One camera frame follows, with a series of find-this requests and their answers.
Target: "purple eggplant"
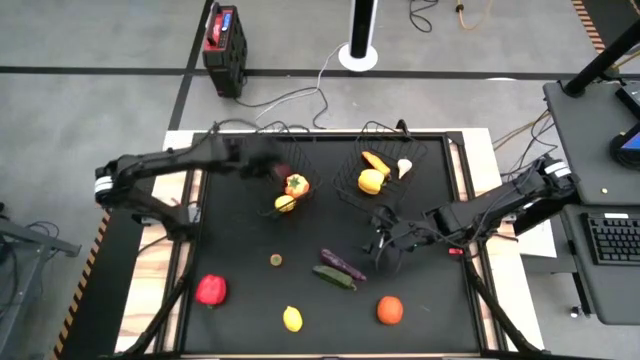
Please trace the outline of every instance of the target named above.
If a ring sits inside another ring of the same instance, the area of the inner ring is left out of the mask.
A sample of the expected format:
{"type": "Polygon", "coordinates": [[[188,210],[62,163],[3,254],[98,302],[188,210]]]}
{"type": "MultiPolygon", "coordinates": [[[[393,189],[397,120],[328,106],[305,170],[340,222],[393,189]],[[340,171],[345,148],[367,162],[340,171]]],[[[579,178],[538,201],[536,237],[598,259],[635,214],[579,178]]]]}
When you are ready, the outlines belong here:
{"type": "Polygon", "coordinates": [[[326,265],[351,275],[351,277],[356,280],[367,281],[366,276],[364,276],[360,271],[354,269],[351,265],[347,264],[346,261],[339,258],[338,255],[332,253],[329,249],[322,249],[322,251],[320,251],[320,257],[322,258],[322,262],[326,265]]]}

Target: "red bell pepper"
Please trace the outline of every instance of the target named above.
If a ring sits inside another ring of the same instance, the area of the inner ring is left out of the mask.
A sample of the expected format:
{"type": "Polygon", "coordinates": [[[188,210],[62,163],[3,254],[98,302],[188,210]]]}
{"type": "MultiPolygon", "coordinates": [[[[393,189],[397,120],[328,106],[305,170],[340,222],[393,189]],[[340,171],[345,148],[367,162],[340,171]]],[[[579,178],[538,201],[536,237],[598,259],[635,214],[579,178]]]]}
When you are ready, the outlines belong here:
{"type": "Polygon", "coordinates": [[[227,296],[227,282],[221,276],[206,275],[196,289],[196,301],[212,307],[224,302],[227,296]]]}

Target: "desk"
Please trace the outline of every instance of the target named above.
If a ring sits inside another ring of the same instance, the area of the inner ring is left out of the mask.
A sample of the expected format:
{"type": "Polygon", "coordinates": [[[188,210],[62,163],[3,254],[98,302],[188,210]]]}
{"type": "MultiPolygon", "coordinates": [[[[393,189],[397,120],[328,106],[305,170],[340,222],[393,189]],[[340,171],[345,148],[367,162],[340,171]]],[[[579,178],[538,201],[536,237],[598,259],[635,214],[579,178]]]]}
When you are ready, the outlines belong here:
{"type": "MultiPolygon", "coordinates": [[[[444,131],[460,131],[463,133],[466,157],[476,195],[480,195],[501,184],[498,166],[495,161],[491,139],[487,129],[412,130],[414,133],[444,131]]],[[[193,134],[194,132],[192,131],[168,132],[164,142],[164,149],[189,146],[193,134]]],[[[456,183],[460,192],[460,198],[464,200],[467,194],[464,190],[465,184],[462,177],[458,147],[453,143],[450,146],[453,163],[456,168],[456,183]]],[[[180,199],[185,179],[185,173],[158,177],[152,194],[166,203],[173,203],[174,199],[180,199]]],[[[199,187],[200,173],[196,172],[193,178],[190,201],[197,199],[199,187]]],[[[510,226],[503,225],[500,228],[500,233],[513,236],[513,229],[510,226]]],[[[164,234],[164,229],[161,226],[146,228],[142,233],[140,246],[144,246],[164,234]]],[[[187,253],[185,250],[188,246],[189,244],[182,245],[178,264],[178,275],[184,267],[187,253]]],[[[501,306],[527,339],[535,346],[543,348],[542,337],[517,243],[494,237],[487,243],[487,250],[491,263],[491,275],[501,306]]],[[[149,248],[137,259],[115,351],[123,351],[131,346],[160,307],[171,252],[172,243],[163,241],[149,248]]],[[[476,268],[478,271],[481,271],[478,263],[476,264],[476,268]]],[[[173,347],[179,308],[177,304],[168,319],[164,345],[166,350],[170,350],[173,347]]],[[[487,344],[492,349],[497,348],[497,339],[491,314],[483,302],[481,302],[481,309],[487,344]]],[[[509,348],[515,350],[511,342],[509,342],[509,348]]]]}

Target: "white cable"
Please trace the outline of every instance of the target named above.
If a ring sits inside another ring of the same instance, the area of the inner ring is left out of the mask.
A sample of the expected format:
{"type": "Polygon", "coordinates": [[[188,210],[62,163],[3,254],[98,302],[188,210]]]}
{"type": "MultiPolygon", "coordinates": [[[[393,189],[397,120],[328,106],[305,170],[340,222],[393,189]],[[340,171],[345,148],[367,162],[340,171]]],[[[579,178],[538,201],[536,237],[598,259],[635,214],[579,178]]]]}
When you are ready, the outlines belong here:
{"type": "Polygon", "coordinates": [[[333,55],[336,54],[336,52],[338,52],[338,50],[340,50],[340,48],[342,48],[344,45],[346,45],[348,43],[342,43],[340,45],[338,45],[337,48],[335,48],[335,50],[333,50],[331,52],[331,54],[329,54],[329,56],[327,57],[327,59],[324,61],[324,65],[322,66],[322,69],[320,69],[320,72],[318,73],[318,82],[316,83],[316,88],[313,90],[310,90],[309,92],[306,93],[302,93],[302,94],[297,94],[297,95],[292,95],[283,99],[280,99],[278,101],[276,101],[275,103],[273,103],[271,106],[269,106],[268,108],[264,109],[260,114],[258,114],[258,116],[256,117],[256,122],[258,121],[258,119],[260,119],[264,114],[266,114],[268,111],[270,111],[271,109],[273,109],[274,107],[282,104],[283,102],[287,102],[289,100],[293,100],[293,99],[297,99],[297,98],[301,98],[304,96],[309,96],[309,95],[313,95],[315,93],[318,92],[318,89],[320,89],[320,78],[322,77],[322,73],[324,72],[324,70],[327,68],[327,66],[329,65],[329,60],[331,60],[331,58],[333,57],[333,55]]]}

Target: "orange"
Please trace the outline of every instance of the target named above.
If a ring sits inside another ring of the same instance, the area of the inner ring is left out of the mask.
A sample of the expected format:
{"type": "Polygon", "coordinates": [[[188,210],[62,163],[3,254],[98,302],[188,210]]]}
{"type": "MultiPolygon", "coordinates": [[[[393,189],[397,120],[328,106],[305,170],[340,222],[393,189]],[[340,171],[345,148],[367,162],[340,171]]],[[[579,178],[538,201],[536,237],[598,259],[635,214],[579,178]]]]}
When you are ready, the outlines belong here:
{"type": "Polygon", "coordinates": [[[395,296],[385,296],[378,302],[378,320],[385,325],[399,323],[402,313],[402,302],[395,296]]]}

